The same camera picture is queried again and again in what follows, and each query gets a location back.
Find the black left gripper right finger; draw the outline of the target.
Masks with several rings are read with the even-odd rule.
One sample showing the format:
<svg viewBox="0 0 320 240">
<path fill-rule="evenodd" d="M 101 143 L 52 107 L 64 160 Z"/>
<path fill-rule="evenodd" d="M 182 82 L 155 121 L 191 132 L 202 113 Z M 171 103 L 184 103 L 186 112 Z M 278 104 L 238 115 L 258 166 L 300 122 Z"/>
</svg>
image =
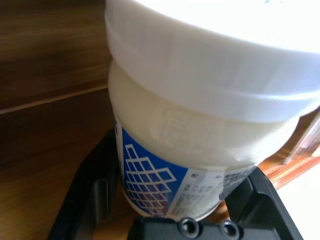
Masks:
<svg viewBox="0 0 320 240">
<path fill-rule="evenodd" d="M 257 167 L 225 199 L 230 221 L 219 225 L 222 240 L 302 240 L 276 189 Z"/>
</svg>

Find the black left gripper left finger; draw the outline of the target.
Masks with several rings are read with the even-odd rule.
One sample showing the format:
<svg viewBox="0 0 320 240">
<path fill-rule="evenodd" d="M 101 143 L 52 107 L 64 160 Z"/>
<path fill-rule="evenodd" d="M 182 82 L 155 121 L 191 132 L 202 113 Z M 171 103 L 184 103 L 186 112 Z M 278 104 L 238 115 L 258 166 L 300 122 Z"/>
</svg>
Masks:
<svg viewBox="0 0 320 240">
<path fill-rule="evenodd" d="M 49 232 L 49 240 L 92 240 L 110 217 L 120 177 L 116 134 L 109 130 L 80 163 Z"/>
</svg>

